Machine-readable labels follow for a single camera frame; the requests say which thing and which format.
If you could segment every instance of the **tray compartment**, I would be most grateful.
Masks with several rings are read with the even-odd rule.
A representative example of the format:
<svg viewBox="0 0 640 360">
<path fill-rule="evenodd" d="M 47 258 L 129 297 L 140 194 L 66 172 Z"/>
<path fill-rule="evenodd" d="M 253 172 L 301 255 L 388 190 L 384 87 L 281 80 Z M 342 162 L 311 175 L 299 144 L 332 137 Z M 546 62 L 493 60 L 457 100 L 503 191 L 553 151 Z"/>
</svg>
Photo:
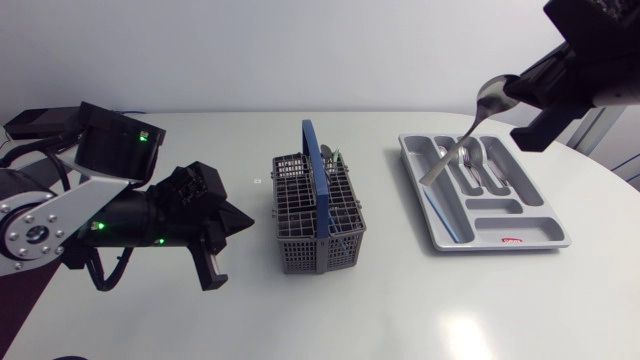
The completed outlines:
<svg viewBox="0 0 640 360">
<path fill-rule="evenodd" d="M 501 243 L 539 243 L 564 240 L 564 232 L 550 217 L 479 218 L 478 236 L 484 241 Z"/>
</svg>

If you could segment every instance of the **metal spoon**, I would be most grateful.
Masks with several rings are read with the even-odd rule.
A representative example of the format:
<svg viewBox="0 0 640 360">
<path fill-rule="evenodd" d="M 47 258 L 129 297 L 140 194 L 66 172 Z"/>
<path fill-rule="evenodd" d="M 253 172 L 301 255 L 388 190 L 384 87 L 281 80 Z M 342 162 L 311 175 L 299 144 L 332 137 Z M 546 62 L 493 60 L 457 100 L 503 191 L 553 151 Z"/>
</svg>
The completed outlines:
<svg viewBox="0 0 640 360">
<path fill-rule="evenodd" d="M 476 101 L 476 118 L 471 125 L 471 128 L 464 134 L 460 140 L 449 149 L 447 154 L 436 163 L 436 165 L 429 170 L 429 172 L 420 179 L 420 183 L 425 186 L 431 185 L 433 180 L 438 177 L 442 169 L 447 166 L 447 163 L 456 156 L 458 149 L 464 144 L 465 140 L 471 135 L 478 125 L 484 119 L 489 116 L 507 111 L 516 106 L 519 101 L 512 99 L 504 93 L 504 85 L 511 79 L 516 79 L 516 75 L 500 75 L 487 81 L 478 92 Z"/>
</svg>

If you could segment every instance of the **basket handle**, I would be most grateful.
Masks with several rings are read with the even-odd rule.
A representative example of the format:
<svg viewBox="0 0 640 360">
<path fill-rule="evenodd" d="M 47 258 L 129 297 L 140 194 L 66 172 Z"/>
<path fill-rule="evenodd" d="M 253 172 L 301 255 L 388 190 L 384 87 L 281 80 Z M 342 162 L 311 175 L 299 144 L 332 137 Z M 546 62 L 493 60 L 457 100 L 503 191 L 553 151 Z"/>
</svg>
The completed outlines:
<svg viewBox="0 0 640 360">
<path fill-rule="evenodd" d="M 329 186 L 311 120 L 302 120 L 302 152 L 311 159 L 316 190 L 316 238 L 329 237 Z"/>
</svg>

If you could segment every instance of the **cutlery tray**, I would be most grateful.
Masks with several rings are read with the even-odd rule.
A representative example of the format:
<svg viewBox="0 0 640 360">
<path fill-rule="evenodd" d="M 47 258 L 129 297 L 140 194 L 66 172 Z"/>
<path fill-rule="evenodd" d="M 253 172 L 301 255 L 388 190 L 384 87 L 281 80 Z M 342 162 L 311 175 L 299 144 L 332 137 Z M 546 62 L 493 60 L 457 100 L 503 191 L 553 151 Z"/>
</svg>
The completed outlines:
<svg viewBox="0 0 640 360">
<path fill-rule="evenodd" d="M 419 180 L 460 135 L 400 135 L 431 239 L 438 250 L 563 248 L 571 239 L 549 203 L 496 136 L 473 136 L 430 186 Z"/>
</svg>

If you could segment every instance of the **dish rack basket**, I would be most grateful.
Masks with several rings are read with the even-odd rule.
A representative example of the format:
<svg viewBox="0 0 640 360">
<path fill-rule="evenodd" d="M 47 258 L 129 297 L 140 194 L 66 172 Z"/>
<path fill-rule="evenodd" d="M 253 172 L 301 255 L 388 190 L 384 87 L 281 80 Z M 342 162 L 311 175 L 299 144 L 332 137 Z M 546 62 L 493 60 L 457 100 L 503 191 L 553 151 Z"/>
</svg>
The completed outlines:
<svg viewBox="0 0 640 360">
<path fill-rule="evenodd" d="M 273 159 L 276 232 L 285 273 L 354 266 L 366 230 L 341 154 L 320 155 L 311 120 L 302 121 L 303 152 Z"/>
</svg>

